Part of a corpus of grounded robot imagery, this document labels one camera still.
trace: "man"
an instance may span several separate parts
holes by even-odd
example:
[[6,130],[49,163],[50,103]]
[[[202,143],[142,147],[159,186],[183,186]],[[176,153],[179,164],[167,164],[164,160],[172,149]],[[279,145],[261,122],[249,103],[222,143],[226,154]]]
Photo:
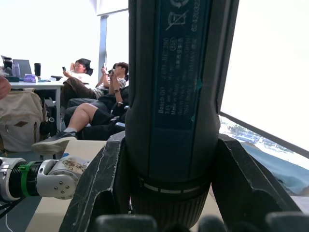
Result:
[[[108,83],[108,75],[106,69],[102,68],[102,77],[97,84],[95,89],[87,88],[80,80],[77,78],[69,78],[63,84],[63,88],[61,91],[61,105],[67,108],[68,102],[70,99],[74,98],[89,98],[89,99],[98,99],[99,97],[104,95],[103,89],[107,86]],[[125,77],[127,76],[129,71],[129,65],[127,63],[121,62],[115,65],[115,69],[113,69],[113,73],[117,78],[117,82],[120,84],[119,89],[123,89],[126,86]]]
[[33,144],[32,149],[40,155],[52,155],[64,151],[68,142],[72,139],[76,139],[77,132],[86,127],[88,123],[92,126],[106,125],[106,127],[101,129],[100,133],[104,134],[105,139],[111,136],[114,132],[112,127],[115,124],[115,121],[111,122],[111,119],[118,116],[119,121],[124,122],[124,107],[128,105],[128,87],[122,90],[120,89],[121,84],[116,78],[118,72],[119,71],[115,70],[115,74],[111,75],[111,94],[105,96],[109,101],[114,99],[114,101],[111,101],[111,104],[107,104],[107,108],[112,110],[112,114],[109,114],[94,105],[83,103],[76,108],[68,127],[63,132],[60,132],[49,139]]
[[10,91],[11,91],[10,82],[4,76],[0,75],[0,100],[5,98]]

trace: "backpack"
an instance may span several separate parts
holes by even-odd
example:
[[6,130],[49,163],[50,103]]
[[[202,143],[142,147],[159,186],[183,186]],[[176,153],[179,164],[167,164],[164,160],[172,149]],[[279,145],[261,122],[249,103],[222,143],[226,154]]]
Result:
[[40,125],[44,119],[42,102],[37,94],[10,92],[0,100],[0,149],[31,151],[31,145],[40,140]]

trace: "cup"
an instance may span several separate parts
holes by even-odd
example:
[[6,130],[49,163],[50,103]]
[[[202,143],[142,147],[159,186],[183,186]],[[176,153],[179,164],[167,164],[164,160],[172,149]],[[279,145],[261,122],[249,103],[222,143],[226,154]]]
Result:
[[40,63],[34,63],[34,74],[36,76],[41,76],[41,64]]

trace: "seated person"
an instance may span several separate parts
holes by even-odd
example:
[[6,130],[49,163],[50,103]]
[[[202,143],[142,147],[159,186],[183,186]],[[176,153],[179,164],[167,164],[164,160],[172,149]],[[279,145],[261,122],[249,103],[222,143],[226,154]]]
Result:
[[[117,82],[120,84],[118,91],[126,86],[125,77],[128,74],[129,65],[127,63],[121,62],[114,65],[115,69],[110,73],[113,73],[117,78]],[[106,82],[109,84],[108,75],[106,74],[106,69],[102,68],[102,77],[97,84],[95,89],[87,88],[81,81],[76,78],[69,78],[63,83],[63,88],[61,91],[61,106],[67,108],[70,99],[74,98],[90,98],[99,99],[99,97],[104,95],[103,88]],[[109,88],[109,94],[114,94],[114,88],[111,85]]]
[[2,75],[0,75],[0,100],[5,98],[11,91],[10,82]]
[[[116,122],[125,122],[124,107],[128,105],[129,94],[128,87],[121,91],[119,90],[120,83],[115,75],[111,76],[110,89],[111,87],[114,94],[109,96],[105,95],[99,99],[102,101],[106,98],[109,99],[109,102],[106,103],[106,107],[110,111],[112,110],[110,114],[98,109],[94,105],[83,103],[76,108],[68,127],[63,132],[60,132],[49,139],[33,144],[32,149],[41,155],[52,155],[64,151],[68,142],[72,139],[76,139],[76,133],[86,127],[88,123],[92,126],[102,126],[102,129],[99,132],[100,134],[104,133],[103,137],[106,140],[116,133],[113,126]],[[111,121],[115,116],[119,117],[118,121]]]
[[90,76],[93,73],[93,69],[90,68],[90,60],[79,59],[75,64],[71,64],[70,71],[63,71],[63,75],[67,78],[75,77],[83,83],[90,83]]

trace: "wooden surface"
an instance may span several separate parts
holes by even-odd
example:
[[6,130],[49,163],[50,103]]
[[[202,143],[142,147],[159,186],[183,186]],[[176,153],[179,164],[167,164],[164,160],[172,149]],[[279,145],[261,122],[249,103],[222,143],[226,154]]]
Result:
[[[92,160],[104,147],[106,141],[70,141],[65,153],[70,156]],[[26,232],[57,232],[70,204],[70,200],[43,197]]]

